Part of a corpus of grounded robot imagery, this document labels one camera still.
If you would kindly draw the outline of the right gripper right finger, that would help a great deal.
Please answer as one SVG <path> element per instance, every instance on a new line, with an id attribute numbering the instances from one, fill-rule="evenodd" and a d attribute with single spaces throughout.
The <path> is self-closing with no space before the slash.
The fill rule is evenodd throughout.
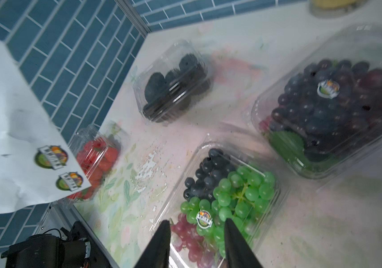
<path id="1" fill-rule="evenodd" d="M 263 268 L 230 218 L 225 221 L 224 244 L 225 259 L 229 268 Z"/>

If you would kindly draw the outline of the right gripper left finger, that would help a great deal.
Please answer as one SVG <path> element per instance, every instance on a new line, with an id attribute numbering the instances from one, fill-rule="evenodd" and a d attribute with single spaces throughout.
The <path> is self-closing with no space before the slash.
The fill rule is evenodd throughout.
<path id="1" fill-rule="evenodd" d="M 170 257 L 171 228 L 163 220 L 141 254 L 134 268 L 168 268 Z"/>

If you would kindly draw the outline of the round fruit sticker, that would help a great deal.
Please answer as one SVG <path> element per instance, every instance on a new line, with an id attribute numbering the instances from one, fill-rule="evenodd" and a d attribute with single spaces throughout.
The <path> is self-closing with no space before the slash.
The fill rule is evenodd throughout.
<path id="1" fill-rule="evenodd" d="M 206 211 L 206 210 L 200 210 L 196 214 L 196 221 L 197 221 L 197 225 L 204 230 L 211 228 L 213 224 L 212 215 L 209 211 Z"/>
<path id="2" fill-rule="evenodd" d="M 340 85 L 331 80 L 324 80 L 318 83 L 317 95 L 326 99 L 334 99 L 339 95 Z"/>

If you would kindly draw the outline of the white sticker sheet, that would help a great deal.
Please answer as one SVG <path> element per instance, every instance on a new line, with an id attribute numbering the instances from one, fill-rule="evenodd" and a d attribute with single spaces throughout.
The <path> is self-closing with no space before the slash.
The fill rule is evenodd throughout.
<path id="1" fill-rule="evenodd" d="M 90 187 L 69 146 L 0 41 L 0 214 Z"/>

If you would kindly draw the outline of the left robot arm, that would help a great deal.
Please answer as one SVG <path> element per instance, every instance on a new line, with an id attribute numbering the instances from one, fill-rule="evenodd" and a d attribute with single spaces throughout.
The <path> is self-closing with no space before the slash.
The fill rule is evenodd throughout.
<path id="1" fill-rule="evenodd" d="M 111 268 L 112 264 L 80 221 L 61 228 L 62 239 L 47 232 L 14 244 L 1 253 L 7 268 Z"/>

